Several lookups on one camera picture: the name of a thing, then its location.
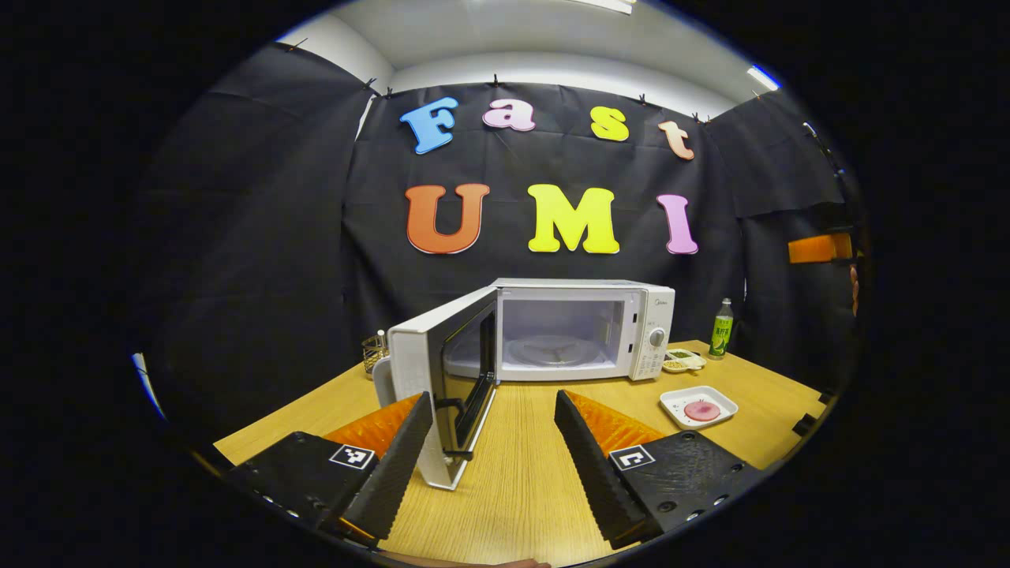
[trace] hand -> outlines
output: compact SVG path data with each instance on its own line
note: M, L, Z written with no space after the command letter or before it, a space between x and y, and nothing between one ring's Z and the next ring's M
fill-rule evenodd
M848 279L852 281L852 315L855 315L856 308L860 307L860 281L855 275L855 265L848 265Z

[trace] wall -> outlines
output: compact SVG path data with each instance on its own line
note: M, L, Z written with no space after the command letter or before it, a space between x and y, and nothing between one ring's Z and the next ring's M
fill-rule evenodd
M336 16L323 14L309 20L278 41L294 45L302 39L305 42L298 45L299 49L333 62L362 81L375 77L372 87L380 93L386 92L393 66L372 43Z
M677 77L622 62L547 53L498 53L452 58L397 71L390 80L394 92L451 85L502 82L547 83L615 93L702 120L736 106L733 101Z

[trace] black cloth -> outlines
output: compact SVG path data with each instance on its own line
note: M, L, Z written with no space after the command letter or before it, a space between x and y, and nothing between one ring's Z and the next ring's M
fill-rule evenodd
M270 44L167 137L135 203L131 325L169 420L213 442L352 360L336 259L340 201L371 91Z
M451 110L454 126L447 130L452 140L415 154L417 140L400 116L446 96L460 103ZM535 128L523 132L486 125L482 116L489 103L504 98L531 104ZM595 106L621 110L629 138L596 137L590 129ZM693 160L673 153L659 128L666 120L688 132ZM452 233L460 227L462 203L454 189L466 183L490 187L477 242L454 255L414 249L406 234L404 192L417 185L443 186L435 226ZM531 252L536 203L527 189L533 184L559 186L573 207L588 188L610 190L620 252L589 254L581 245L570 252L564 244L557 253ZM667 251L667 216L655 201L664 194L689 201L697 254ZM586 89L470 84L376 99L355 145L342 223L349 324L359 341L499 277L620 278L670 286L677 291L673 341L708 341L722 298L739 304L743 296L742 239L733 197L720 153L705 128L669 109Z
M708 131L725 161L744 241L746 300L737 312L734 353L837 392L856 356L848 265L791 265L788 245L848 226L853 248L866 250L855 176L830 134L784 90L726 111ZM867 276L860 275L861 286Z

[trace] microwave control panel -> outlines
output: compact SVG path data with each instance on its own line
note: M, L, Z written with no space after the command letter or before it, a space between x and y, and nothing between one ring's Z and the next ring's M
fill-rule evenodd
M663 371L674 319L674 291L665 287L645 288L641 302L641 337L628 377L632 381L654 379Z

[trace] green bottle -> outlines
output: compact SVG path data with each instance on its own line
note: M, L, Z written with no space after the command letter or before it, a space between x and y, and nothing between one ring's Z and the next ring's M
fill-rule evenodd
M715 327L712 328L712 343L709 344L708 358L719 360L726 355L729 345L729 332L733 327L733 310L729 308L729 298L722 298L722 307L715 314Z

